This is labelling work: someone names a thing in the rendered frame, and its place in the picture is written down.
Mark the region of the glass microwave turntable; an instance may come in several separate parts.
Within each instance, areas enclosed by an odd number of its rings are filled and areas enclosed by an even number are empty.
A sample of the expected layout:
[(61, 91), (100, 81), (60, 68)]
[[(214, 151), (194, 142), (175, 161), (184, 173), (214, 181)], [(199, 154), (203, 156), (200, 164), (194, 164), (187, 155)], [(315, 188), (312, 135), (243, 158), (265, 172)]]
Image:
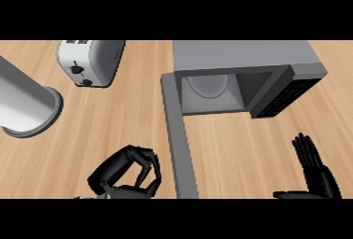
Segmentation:
[(194, 93), (208, 99), (216, 98), (227, 87), (227, 76), (224, 75), (187, 77), (187, 81)]

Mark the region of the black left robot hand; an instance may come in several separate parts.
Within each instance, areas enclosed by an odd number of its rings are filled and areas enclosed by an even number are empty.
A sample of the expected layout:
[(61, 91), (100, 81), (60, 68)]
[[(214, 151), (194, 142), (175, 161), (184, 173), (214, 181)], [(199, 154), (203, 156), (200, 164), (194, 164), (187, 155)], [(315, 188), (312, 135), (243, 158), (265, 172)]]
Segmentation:
[[(116, 187), (113, 184), (134, 163), (140, 166), (134, 184)], [(153, 150), (125, 146), (97, 166), (86, 181), (97, 198), (151, 199), (160, 184), (157, 156)]]

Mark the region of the grey microwave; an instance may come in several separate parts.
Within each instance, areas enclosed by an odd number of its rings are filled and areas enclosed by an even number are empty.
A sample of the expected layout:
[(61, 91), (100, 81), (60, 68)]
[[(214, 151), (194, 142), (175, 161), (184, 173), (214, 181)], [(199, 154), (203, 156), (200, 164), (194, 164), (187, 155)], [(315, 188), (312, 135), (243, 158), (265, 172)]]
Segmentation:
[[(304, 40), (177, 40), (174, 74), (184, 115), (246, 112), (273, 118), (326, 76)], [(212, 99), (200, 97), (187, 77), (224, 75), (227, 87)]]

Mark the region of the grey microwave door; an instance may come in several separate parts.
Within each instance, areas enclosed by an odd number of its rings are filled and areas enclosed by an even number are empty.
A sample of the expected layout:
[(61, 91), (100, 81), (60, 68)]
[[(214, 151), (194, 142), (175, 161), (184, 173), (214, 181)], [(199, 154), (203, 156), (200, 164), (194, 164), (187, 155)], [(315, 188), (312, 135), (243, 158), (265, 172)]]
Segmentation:
[(162, 74), (159, 83), (174, 169), (175, 197), (178, 199), (196, 199), (197, 184), (184, 132), (174, 74)]

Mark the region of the grey cylindrical container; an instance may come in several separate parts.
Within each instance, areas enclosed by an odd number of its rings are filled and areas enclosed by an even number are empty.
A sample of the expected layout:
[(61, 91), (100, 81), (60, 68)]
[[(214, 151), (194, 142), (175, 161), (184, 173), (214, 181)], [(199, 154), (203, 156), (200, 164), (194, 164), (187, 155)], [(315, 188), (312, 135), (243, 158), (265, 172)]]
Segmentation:
[(16, 138), (41, 134), (57, 120), (63, 98), (0, 56), (0, 127)]

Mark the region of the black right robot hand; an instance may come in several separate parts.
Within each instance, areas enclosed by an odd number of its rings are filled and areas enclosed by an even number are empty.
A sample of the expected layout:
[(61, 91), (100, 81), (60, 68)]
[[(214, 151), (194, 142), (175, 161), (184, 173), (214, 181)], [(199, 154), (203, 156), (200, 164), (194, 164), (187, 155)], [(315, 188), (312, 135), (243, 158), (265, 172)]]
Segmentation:
[(341, 199), (341, 191), (308, 135), (298, 133), (292, 146), (301, 163), (307, 191), (274, 191), (276, 199)]

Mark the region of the white toaster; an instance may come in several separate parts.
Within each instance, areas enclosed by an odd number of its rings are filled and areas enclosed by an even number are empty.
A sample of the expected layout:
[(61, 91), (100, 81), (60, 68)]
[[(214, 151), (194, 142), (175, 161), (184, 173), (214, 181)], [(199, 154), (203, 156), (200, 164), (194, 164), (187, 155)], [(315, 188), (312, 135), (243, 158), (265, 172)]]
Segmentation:
[(61, 40), (57, 63), (76, 87), (106, 88), (113, 82), (123, 40)]

